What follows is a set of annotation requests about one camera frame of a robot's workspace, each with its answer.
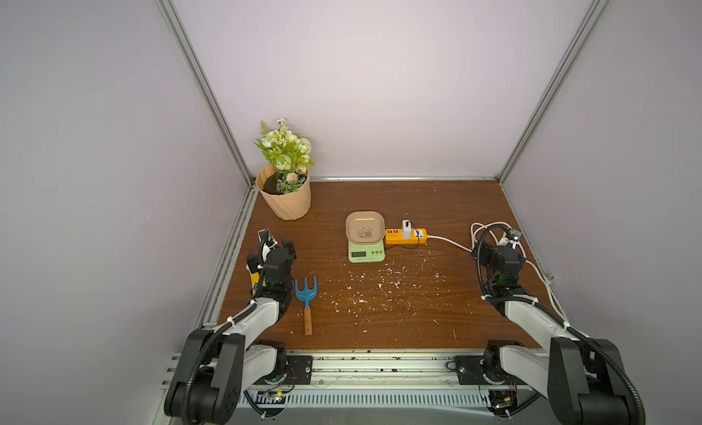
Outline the white USB charger adapter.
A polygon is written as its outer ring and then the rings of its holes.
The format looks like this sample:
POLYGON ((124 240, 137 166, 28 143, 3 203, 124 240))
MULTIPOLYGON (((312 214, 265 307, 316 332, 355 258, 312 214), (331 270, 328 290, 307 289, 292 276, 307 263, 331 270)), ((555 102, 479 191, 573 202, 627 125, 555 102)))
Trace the white USB charger adapter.
POLYGON ((401 236, 404 240, 411 240, 413 238, 413 226, 409 219, 402 221, 401 236))

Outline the green electronic kitchen scale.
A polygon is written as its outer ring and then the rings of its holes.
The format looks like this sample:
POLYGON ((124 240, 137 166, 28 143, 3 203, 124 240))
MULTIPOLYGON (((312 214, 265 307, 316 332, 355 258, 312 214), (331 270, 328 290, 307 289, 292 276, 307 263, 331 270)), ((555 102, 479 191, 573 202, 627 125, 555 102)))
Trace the green electronic kitchen scale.
POLYGON ((386 258, 384 240, 376 242, 348 242, 348 260, 352 263, 383 262, 386 258))

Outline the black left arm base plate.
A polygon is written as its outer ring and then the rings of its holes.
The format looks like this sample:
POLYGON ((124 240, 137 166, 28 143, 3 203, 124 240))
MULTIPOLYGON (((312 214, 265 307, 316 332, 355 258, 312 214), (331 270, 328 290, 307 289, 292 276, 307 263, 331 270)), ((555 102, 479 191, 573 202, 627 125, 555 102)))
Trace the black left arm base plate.
POLYGON ((310 385, 312 381, 312 371, 314 369, 314 358, 309 355, 289 356, 286 364, 275 369, 272 374, 258 379, 255 384, 258 386, 282 385, 310 385))

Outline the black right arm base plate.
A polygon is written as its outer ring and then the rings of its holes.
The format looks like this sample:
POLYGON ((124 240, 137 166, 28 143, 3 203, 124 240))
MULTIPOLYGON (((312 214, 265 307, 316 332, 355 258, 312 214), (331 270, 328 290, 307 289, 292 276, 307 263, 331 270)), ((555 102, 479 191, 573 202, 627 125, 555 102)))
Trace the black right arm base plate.
POLYGON ((526 386, 521 379, 485 365, 483 356, 456 356, 447 368, 453 370, 460 385, 526 386))

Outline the orange power strip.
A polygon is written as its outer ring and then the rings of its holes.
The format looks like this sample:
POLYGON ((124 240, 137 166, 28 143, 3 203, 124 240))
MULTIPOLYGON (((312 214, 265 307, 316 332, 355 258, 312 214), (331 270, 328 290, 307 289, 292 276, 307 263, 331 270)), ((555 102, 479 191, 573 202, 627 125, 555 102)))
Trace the orange power strip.
POLYGON ((387 229, 385 232, 385 243, 389 246, 400 245, 400 246, 418 246, 427 243, 428 235, 426 229, 415 229, 413 228, 413 238, 411 240, 404 240, 401 236, 401 229, 387 229))

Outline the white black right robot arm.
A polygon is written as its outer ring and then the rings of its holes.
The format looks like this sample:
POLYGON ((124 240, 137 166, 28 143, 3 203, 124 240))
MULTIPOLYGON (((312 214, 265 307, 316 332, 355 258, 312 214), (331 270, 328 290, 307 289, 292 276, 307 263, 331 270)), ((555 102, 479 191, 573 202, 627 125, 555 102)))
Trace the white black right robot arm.
POLYGON ((522 381, 550 403, 562 424, 644 424, 645 405, 616 345, 573 327, 554 295, 543 304, 519 282, 528 260, 521 233, 505 222, 471 227, 481 298, 519 326, 544 353, 489 341, 481 362, 491 384, 522 381))

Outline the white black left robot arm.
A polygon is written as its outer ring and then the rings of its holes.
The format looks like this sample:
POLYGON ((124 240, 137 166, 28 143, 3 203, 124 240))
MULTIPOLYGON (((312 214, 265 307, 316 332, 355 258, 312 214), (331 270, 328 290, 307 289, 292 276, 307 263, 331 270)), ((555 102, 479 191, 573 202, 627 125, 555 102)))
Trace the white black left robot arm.
POLYGON ((225 424, 241 395, 263 377, 285 372, 284 345, 256 340, 277 324, 292 302, 294 244, 261 242, 248 263, 259 273, 253 296, 237 315, 186 339, 164 403, 164 414, 184 424, 225 424))

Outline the beige panda scale bowl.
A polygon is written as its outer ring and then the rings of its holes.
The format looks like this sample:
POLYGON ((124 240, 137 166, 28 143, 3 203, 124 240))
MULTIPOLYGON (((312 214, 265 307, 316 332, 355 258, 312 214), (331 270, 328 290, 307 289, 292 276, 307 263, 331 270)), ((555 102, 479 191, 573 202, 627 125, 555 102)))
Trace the beige panda scale bowl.
POLYGON ((385 219, 376 211, 356 211, 346 219, 347 239, 356 244, 373 244, 385 237, 385 219))

